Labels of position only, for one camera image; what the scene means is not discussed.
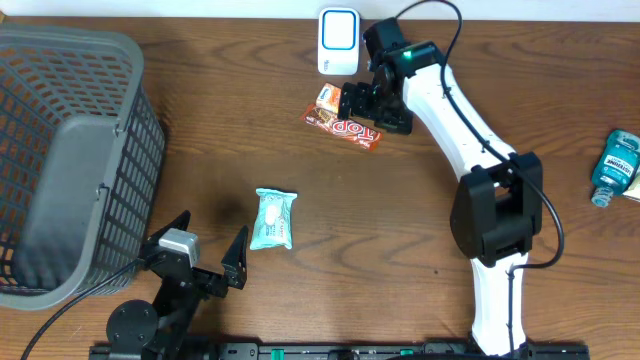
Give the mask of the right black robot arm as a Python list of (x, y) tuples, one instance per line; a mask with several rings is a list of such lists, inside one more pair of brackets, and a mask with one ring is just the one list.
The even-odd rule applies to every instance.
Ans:
[(374, 77), (344, 84), (339, 115), (402, 135), (415, 120), (427, 127), (458, 181), (450, 228), (472, 266), (471, 336), (486, 355), (511, 355), (526, 341), (520, 268), (541, 229), (534, 191), (542, 182), (541, 162), (533, 153), (517, 154), (485, 124), (433, 42), (410, 43), (394, 17), (371, 25), (362, 39)]

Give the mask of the red chocolate bar wrapper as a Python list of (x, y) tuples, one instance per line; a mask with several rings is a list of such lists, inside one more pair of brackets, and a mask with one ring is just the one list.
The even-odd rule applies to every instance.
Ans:
[(341, 120), (333, 112), (317, 105), (309, 105), (301, 120), (368, 151), (375, 150), (383, 138), (381, 132), (353, 120)]

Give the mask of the small orange snack box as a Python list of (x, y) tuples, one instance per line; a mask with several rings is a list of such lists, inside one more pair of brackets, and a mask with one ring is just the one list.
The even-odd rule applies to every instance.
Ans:
[(325, 83), (320, 90), (315, 105), (324, 110), (337, 114), (339, 112), (341, 88), (331, 83)]

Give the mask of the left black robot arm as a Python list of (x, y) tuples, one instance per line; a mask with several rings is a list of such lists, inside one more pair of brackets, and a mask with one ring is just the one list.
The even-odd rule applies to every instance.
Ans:
[(198, 236), (188, 231), (191, 213), (183, 211), (153, 233), (142, 246), (142, 268), (161, 279), (152, 302), (130, 300), (110, 315), (104, 348), (90, 349), (92, 359), (199, 358), (202, 350), (185, 350), (183, 344), (199, 304), (211, 297), (224, 298), (231, 288), (241, 290), (247, 280), (249, 229), (243, 226), (221, 260), (221, 274), (197, 266)]

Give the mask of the light blue tissue pack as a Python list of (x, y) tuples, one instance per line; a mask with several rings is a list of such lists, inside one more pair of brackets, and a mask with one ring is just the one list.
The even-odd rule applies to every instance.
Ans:
[(291, 211), (297, 193), (257, 188), (259, 208), (250, 243), (251, 250), (293, 248)]

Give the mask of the blue mouthwash bottle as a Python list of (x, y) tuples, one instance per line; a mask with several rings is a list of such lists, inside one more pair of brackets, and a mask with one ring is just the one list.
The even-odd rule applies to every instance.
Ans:
[(639, 166), (639, 137), (614, 130), (606, 140), (591, 181), (595, 186), (591, 202), (607, 207), (615, 196), (622, 195), (631, 184)]

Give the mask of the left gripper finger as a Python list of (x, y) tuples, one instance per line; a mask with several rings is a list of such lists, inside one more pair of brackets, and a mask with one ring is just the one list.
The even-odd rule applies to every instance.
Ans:
[(229, 287), (242, 290), (247, 280), (247, 240), (249, 229), (243, 226), (221, 260)]
[(148, 237), (147, 242), (152, 244), (157, 244), (160, 238), (170, 229), (186, 231), (190, 223), (190, 218), (191, 218), (191, 212), (189, 210), (184, 210), (170, 223), (168, 223), (161, 229), (157, 230), (155, 233), (151, 234)]

